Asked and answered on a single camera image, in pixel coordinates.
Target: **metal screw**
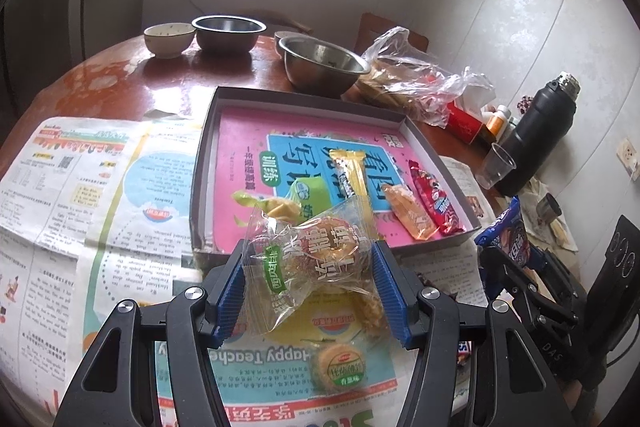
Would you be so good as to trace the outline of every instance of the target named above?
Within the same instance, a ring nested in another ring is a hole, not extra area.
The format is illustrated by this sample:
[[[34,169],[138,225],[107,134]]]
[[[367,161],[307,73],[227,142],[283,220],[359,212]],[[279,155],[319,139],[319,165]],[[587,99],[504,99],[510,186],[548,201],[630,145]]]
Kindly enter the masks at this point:
[[[133,309],[133,306],[135,306],[133,301],[122,301],[118,303],[118,311],[120,313],[129,313]]]
[[[496,299],[491,303],[491,308],[496,310],[498,313],[506,313],[509,310],[509,305],[500,299]]]
[[[187,288],[184,291],[184,296],[187,297],[190,301],[199,299],[203,295],[204,295],[203,289],[199,288],[198,286],[192,286],[191,288]]]
[[[430,301],[433,301],[440,297],[440,292],[436,288],[433,288],[431,286],[425,286],[425,288],[423,288],[422,292],[420,293],[425,299],[429,299]]]

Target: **electrical outlet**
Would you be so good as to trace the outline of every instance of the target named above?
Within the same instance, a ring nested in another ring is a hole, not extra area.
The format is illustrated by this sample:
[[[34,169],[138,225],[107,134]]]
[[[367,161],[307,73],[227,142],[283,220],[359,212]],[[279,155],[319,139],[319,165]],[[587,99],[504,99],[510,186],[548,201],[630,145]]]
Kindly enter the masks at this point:
[[[638,152],[636,152],[635,147],[631,145],[628,138],[620,142],[618,150],[616,150],[616,155],[622,162],[622,165],[625,166],[626,172],[631,176],[631,179],[636,181],[638,176],[640,176],[640,160],[638,159]]]

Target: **silver bottle cap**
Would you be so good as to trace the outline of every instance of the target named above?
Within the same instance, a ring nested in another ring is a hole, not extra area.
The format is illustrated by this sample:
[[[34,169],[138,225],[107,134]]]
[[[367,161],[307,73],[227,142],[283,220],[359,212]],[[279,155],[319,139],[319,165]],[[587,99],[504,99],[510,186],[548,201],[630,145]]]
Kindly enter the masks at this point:
[[[575,77],[566,71],[561,71],[560,76],[556,78],[556,82],[558,83],[558,87],[567,93],[569,98],[575,102],[580,92],[580,84]]]

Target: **red-brown tabletop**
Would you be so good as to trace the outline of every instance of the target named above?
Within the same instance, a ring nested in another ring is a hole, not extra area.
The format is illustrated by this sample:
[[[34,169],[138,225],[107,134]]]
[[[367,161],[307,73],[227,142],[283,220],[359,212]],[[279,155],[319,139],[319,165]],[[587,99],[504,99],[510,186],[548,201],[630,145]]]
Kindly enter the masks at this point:
[[[0,177],[20,149],[47,118],[77,116],[141,120],[151,109],[204,118],[218,86],[295,90],[276,53],[273,39],[260,37],[250,55],[212,57],[194,43],[179,58],[161,60],[145,47],[142,36],[116,44],[63,75],[43,89],[22,115],[0,149]],[[361,102],[353,87],[345,100]],[[438,154],[479,168],[484,152],[470,147],[439,127],[420,125]],[[488,200],[499,211],[496,193]]]

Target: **pink book cover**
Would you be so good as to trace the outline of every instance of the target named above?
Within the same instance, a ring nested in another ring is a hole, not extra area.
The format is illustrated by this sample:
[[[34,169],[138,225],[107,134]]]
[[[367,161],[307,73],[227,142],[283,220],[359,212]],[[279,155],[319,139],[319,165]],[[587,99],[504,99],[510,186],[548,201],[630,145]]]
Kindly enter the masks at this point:
[[[223,109],[214,181],[213,234],[218,251],[230,253],[243,239],[252,208],[236,203],[237,190],[285,196],[301,177],[322,176],[331,203],[344,199],[331,149],[364,150],[367,190],[378,231],[390,247],[419,243],[398,221],[381,190],[404,183],[413,190],[409,160],[418,161],[404,137],[394,130],[342,120],[241,107]],[[436,232],[431,239],[439,239]]]

